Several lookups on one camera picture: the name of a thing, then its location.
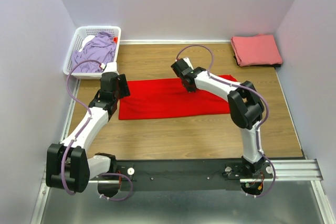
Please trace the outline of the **white plastic laundry basket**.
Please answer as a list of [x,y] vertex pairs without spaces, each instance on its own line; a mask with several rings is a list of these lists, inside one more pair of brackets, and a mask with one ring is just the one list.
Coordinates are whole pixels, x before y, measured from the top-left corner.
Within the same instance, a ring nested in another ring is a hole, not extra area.
[[71,74],[77,79],[100,79],[103,70],[96,63],[103,63],[107,70],[118,72],[118,51],[121,28],[118,26],[81,26],[71,40],[63,73],[80,64]]

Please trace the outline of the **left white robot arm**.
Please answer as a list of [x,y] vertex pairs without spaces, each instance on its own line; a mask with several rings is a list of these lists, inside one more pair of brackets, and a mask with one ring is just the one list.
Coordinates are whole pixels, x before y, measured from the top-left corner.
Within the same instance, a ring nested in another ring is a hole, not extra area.
[[124,74],[105,72],[100,89],[86,106],[87,113],[74,131],[60,144],[51,144],[47,150],[46,185],[64,189],[68,194],[83,192],[89,180],[101,175],[112,179],[117,175],[116,157],[98,153],[87,157],[87,150],[100,130],[117,110],[118,101],[130,96]]

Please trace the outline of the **red t shirt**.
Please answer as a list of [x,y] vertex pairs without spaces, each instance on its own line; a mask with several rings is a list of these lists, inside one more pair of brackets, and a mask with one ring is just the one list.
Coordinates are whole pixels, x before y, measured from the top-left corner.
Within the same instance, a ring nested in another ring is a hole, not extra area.
[[229,104],[207,91],[187,92],[179,78],[128,81],[130,96],[120,100],[119,120],[167,119],[229,114]]

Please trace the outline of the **aluminium frame rail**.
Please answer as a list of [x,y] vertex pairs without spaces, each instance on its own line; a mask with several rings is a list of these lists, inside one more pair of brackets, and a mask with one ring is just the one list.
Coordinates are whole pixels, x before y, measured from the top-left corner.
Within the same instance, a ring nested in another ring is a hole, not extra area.
[[237,190],[139,191],[101,199],[98,183],[74,197],[41,184],[32,223],[335,223],[316,160],[273,160],[276,184],[255,199]]

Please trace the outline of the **white garment in basket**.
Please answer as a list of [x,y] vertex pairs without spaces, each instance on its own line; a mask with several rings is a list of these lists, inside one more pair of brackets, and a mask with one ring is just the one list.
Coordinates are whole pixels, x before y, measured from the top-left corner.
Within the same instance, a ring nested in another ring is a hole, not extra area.
[[79,49],[78,51],[79,51],[79,52],[82,52],[83,49],[84,49],[84,47],[85,47],[85,45],[86,45],[88,42],[92,41],[94,38],[95,38],[94,35],[88,35],[88,36],[82,41],[81,47],[80,47],[80,49]]

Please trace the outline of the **folded pink t shirt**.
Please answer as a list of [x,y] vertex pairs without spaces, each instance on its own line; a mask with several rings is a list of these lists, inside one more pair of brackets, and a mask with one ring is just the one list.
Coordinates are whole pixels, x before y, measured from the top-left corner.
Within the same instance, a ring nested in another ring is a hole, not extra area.
[[283,63],[275,38],[271,34],[258,34],[251,37],[234,36],[230,43],[241,66]]

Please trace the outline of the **purple t shirt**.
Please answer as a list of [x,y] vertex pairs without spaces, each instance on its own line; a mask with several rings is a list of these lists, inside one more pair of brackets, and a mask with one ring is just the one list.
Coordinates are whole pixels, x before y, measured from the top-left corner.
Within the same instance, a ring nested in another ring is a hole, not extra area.
[[74,73],[100,73],[98,62],[107,64],[114,61],[117,43],[113,41],[114,36],[101,31],[95,35],[95,38],[88,42],[83,51],[75,50],[71,56],[72,67],[79,66]]

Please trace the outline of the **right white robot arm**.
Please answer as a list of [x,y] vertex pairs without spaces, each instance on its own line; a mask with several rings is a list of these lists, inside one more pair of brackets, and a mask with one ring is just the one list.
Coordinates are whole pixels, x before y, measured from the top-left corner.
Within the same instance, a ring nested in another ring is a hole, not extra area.
[[265,162],[260,136],[265,108],[253,84],[229,81],[200,67],[188,67],[176,75],[188,92],[204,90],[228,102],[230,117],[240,129],[243,141],[241,171],[249,178],[259,174]]

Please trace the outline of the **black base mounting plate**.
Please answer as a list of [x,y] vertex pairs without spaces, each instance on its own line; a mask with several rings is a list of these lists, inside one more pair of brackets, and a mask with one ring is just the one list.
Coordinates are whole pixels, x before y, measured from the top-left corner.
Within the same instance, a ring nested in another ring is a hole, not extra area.
[[241,158],[119,160],[116,165],[117,175],[93,178],[98,192],[110,199],[119,191],[237,190],[258,196],[265,180],[273,178],[269,162],[254,168]]

